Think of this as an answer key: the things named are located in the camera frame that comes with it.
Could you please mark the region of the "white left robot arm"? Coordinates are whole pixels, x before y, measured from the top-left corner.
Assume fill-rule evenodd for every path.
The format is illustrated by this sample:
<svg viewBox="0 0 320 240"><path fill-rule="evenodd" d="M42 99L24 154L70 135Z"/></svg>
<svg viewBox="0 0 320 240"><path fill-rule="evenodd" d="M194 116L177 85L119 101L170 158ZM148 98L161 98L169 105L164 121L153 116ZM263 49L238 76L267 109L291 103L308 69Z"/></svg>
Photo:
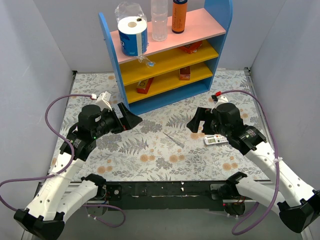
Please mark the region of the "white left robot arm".
<svg viewBox="0 0 320 240"><path fill-rule="evenodd" d="M82 168L100 137L119 134L136 127L142 118L130 112L123 103L118 104L122 117L115 110L89 104L81 109L78 121L67 134L52 169L52 176L25 209L18 209L13 218L29 233L42 240L56 240L70 216L91 199L101 200L110 193L107 181L91 173L81 184L64 196L74 175Z"/></svg>

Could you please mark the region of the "small white display remote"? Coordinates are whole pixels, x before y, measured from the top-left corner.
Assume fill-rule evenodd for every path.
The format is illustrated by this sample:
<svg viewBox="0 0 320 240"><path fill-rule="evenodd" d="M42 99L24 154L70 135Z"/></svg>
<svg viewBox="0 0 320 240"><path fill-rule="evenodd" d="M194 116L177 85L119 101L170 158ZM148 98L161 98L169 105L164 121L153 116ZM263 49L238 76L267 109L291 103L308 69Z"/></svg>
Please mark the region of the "small white display remote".
<svg viewBox="0 0 320 240"><path fill-rule="evenodd" d="M218 135L218 134L204 137L204 143L207 146L225 144L225 143L228 143L228 142L229 141L227 140L226 137L224 137L222 135Z"/></svg>

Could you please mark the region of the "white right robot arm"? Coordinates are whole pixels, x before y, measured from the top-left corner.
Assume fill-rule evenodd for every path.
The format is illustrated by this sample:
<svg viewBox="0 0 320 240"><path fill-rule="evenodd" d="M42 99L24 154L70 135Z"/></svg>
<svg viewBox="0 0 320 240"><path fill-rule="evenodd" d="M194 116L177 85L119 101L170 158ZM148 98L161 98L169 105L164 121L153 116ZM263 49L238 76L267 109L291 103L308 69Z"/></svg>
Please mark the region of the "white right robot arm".
<svg viewBox="0 0 320 240"><path fill-rule="evenodd" d="M204 122L202 133L226 137L234 149L258 166L275 185L274 190L269 189L239 171L218 189L219 194L255 200L277 213L295 233L301 233L320 216L320 192L276 156L275 149L257 128L243 123L233 103L221 103L213 109L198 107L186 126L197 133L200 122Z"/></svg>

